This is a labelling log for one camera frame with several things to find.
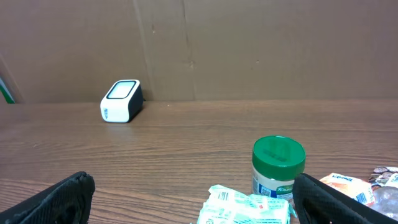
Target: white plastic jar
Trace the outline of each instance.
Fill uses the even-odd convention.
[[[294,178],[304,171],[303,146],[284,136],[266,136],[254,143],[253,193],[274,198],[293,198]]]

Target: brown wood grain surface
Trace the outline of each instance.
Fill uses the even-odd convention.
[[[110,124],[96,103],[1,106],[0,211],[84,170],[90,223],[195,223],[210,186],[250,193],[252,145],[271,134],[301,142],[316,178],[366,180],[398,166],[397,111],[398,100],[148,102]]]

